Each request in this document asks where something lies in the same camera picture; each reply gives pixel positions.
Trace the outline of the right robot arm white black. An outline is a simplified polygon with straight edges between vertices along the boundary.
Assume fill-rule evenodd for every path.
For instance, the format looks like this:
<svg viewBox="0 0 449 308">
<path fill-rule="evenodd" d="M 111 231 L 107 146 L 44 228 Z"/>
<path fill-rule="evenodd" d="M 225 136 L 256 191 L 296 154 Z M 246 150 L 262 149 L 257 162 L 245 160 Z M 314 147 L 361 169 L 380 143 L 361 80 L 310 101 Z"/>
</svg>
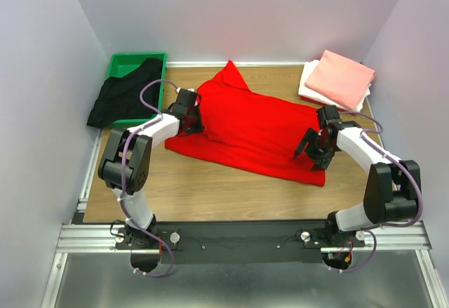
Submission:
<svg viewBox="0 0 449 308">
<path fill-rule="evenodd" d="M 313 170 L 326 170 L 336 152 L 346 152 L 368 175 L 362 202 L 330 213 L 321 238 L 336 246 L 362 229 L 415 224 L 423 212 L 419 165 L 386 151 L 355 121 L 342 120 L 334 105 L 316 115 L 319 129 L 306 131 L 294 155 L 306 154 Z"/>
</svg>

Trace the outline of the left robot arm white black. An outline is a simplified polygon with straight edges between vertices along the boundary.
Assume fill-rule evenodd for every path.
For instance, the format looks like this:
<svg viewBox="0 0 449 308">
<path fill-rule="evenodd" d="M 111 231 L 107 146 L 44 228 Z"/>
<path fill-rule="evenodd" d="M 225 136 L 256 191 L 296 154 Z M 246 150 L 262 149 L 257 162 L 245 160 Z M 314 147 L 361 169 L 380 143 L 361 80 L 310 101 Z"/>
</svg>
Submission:
<svg viewBox="0 0 449 308">
<path fill-rule="evenodd" d="M 135 127 L 112 130 L 98 166 L 98 176 L 117 197 L 125 215 L 117 243 L 151 248 L 158 243 L 156 216 L 144 191 L 153 148 L 167 139 L 204 130 L 194 89 L 177 88 L 175 102 L 156 116 Z"/>
</svg>

